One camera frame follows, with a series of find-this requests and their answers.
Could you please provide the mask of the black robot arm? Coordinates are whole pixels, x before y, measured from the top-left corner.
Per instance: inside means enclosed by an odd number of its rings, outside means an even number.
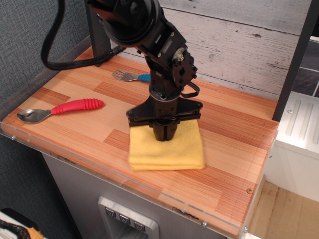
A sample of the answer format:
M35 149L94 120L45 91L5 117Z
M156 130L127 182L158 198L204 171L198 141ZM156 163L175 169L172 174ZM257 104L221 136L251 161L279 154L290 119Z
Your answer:
M159 141L171 140L184 120L200 118L194 101L199 88L192 82L197 68L186 40L164 16L157 0L90 0L107 36L123 48L143 53L150 69L149 98L129 110L130 126L147 125Z

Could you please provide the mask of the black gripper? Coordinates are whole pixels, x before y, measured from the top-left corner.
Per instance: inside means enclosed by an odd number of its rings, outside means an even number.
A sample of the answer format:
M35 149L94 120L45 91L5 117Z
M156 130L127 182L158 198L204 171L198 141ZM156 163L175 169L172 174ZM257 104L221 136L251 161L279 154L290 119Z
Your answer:
M203 104L185 99L180 95L163 98L162 95L150 94L148 99L127 111L129 126L153 124L153 132L158 141L170 141L177 130L178 122L198 119ZM155 122L167 123L165 126Z

